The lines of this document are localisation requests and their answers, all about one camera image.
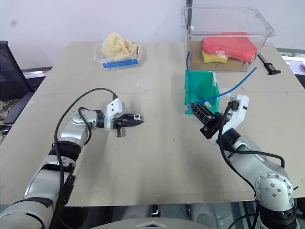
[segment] beige table surface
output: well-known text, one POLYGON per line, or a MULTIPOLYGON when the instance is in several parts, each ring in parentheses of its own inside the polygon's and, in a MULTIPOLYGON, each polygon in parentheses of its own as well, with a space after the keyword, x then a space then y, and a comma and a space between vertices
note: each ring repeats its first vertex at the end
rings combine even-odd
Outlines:
MULTIPOLYGON (((126 110, 145 123, 116 131, 93 132, 75 173, 68 206, 198 203, 253 199, 250 187, 224 162, 219 148, 200 133, 184 112, 185 54, 182 43, 143 43, 140 66, 103 70, 93 61, 95 42, 71 44, 29 101, 0 146, 1 203, 22 198, 23 188, 48 154, 55 126, 80 94, 94 87, 118 93, 126 110)), ((263 151, 285 158, 295 197, 305 196, 305 90, 272 44, 261 53, 281 74, 258 69, 236 90, 250 98, 246 119, 237 128, 263 151)), ((220 90, 230 89, 246 73, 217 73, 220 90)), ((221 98, 220 111, 229 101, 221 98)), ((111 100, 95 92, 75 106, 104 108, 111 100)))

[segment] plastic container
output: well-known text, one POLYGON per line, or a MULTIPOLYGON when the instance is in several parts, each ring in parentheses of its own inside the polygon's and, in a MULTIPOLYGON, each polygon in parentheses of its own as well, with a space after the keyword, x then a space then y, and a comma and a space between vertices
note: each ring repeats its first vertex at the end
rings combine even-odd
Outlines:
MULTIPOLYGON (((193 84, 203 98, 209 98, 211 96, 219 94, 218 85, 215 77, 215 72, 212 71, 189 71, 193 84)), ((185 71, 185 100, 184 105, 187 106, 190 102, 200 101, 200 98, 197 96, 194 91, 190 78, 187 71, 185 71)), ((215 113, 218 111, 219 107, 219 97, 205 102, 204 105, 212 112, 215 113)), ((185 111, 186 114, 192 114, 191 109, 185 111)))
POLYGON ((192 70, 246 72, 274 30, 255 8, 186 6, 182 9, 192 70), (226 63, 204 62, 207 54, 225 55, 226 63))
POLYGON ((128 54, 126 56, 118 58, 107 58, 102 52, 102 43, 98 43, 94 47, 94 56, 93 59, 100 64, 100 66, 104 69, 121 67, 126 65, 135 65, 140 63, 141 59, 141 46, 139 43, 135 43, 138 45, 137 54, 128 54))

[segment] green plastic holder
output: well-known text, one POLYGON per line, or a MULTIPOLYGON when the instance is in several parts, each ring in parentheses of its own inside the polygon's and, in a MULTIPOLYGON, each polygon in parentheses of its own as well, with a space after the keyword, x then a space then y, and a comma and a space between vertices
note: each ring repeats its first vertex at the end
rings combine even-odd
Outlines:
MULTIPOLYGON (((205 98, 212 97, 214 95, 219 94, 218 85, 215 77, 215 72, 213 71, 189 71, 193 84, 197 89, 199 95, 205 98)), ((194 91, 192 84, 190 82, 190 78, 188 77, 187 71, 185 71, 185 101, 184 105, 187 106, 190 102, 198 102, 200 98, 197 96, 194 91)), ((219 97, 209 100, 204 103, 205 106, 212 112, 218 112, 219 107, 219 97)), ((186 114, 192 114, 191 109, 185 111, 186 114)))

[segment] white wall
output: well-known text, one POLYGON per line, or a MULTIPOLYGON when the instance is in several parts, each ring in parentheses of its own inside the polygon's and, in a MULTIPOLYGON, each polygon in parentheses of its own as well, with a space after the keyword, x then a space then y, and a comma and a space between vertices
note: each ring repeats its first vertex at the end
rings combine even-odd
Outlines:
MULTIPOLYGON (((304 0, 193 0, 254 6, 273 26, 277 47, 305 49, 304 0)), ((21 68, 52 66, 75 41, 101 41, 111 31, 134 41, 183 41, 185 0, 1 0, 0 40, 21 68)))

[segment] office chair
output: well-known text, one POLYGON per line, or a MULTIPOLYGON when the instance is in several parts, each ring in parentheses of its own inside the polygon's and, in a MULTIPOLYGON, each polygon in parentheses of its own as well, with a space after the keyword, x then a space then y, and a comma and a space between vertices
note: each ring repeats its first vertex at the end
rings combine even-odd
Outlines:
POLYGON ((13 124, 33 94, 34 91, 11 53, 8 42, 0 41, 0 100, 20 99, 3 123, 13 124))

